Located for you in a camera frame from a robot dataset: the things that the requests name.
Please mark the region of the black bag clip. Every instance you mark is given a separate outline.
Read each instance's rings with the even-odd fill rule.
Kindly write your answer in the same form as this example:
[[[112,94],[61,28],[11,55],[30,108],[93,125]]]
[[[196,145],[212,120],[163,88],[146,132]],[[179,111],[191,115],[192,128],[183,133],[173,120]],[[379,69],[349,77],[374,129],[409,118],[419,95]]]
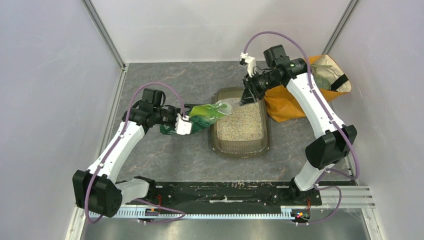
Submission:
[[[188,108],[188,109],[192,109],[192,108],[194,108],[194,107],[196,107],[196,106],[199,106],[199,104],[184,104],[184,107],[185,108]]]

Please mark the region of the brown translucent litter box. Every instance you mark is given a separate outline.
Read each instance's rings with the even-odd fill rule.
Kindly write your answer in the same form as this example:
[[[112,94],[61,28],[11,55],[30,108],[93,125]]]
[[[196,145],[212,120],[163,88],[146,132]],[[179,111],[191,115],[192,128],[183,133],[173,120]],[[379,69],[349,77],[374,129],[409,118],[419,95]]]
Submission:
[[[225,158],[253,158],[265,155],[270,149],[270,123],[264,100],[239,106],[244,89],[219,89],[212,102],[235,101],[234,113],[218,120],[209,129],[212,151]]]

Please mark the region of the green cat litter bag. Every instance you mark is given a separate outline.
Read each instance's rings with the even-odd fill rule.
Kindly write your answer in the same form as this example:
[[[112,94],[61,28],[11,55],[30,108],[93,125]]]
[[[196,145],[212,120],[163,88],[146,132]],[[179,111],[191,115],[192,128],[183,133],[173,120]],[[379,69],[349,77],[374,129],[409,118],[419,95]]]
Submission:
[[[203,104],[195,106],[185,113],[186,116],[190,117],[190,122],[192,122],[192,129],[190,134],[195,134],[204,129],[209,128],[214,125],[218,120],[223,119],[231,114],[225,115],[219,113],[218,106],[216,103]],[[160,133],[163,135],[177,135],[175,127],[160,125]]]

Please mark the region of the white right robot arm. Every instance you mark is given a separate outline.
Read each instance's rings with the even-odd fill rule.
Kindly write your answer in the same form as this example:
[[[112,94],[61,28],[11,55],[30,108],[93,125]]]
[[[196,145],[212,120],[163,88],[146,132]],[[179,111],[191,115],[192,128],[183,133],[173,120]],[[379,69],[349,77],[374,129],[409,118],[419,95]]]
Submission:
[[[302,58],[290,59],[282,45],[264,51],[267,70],[259,73],[256,60],[247,53],[240,54],[239,64],[246,66],[242,79],[244,92],[241,106],[262,100],[266,91],[283,86],[294,96],[311,124],[315,140],[306,147],[307,162],[291,181],[289,200],[300,205],[309,198],[309,192],[322,174],[346,157],[357,136],[353,125],[345,123],[334,113],[319,91],[307,62]]]

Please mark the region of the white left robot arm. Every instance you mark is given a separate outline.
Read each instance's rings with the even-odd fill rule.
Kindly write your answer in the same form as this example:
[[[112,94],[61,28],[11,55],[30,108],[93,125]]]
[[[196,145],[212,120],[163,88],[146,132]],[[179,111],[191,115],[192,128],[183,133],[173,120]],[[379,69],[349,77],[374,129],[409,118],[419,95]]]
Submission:
[[[141,100],[132,102],[124,113],[119,128],[101,155],[73,177],[76,205],[86,216],[95,213],[111,218],[122,204],[140,199],[152,204],[157,198],[156,182],[142,176],[118,181],[118,174],[136,144],[155,125],[176,125],[181,108],[165,104],[161,90],[145,88]]]

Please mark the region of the clear plastic scoop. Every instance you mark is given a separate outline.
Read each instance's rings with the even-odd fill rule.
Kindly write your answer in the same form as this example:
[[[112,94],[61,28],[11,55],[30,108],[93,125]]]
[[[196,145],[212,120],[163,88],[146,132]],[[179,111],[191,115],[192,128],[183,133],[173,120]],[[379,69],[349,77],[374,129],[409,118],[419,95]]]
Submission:
[[[230,115],[235,110],[247,106],[240,98],[225,98],[217,101],[216,104],[217,112],[224,115]]]

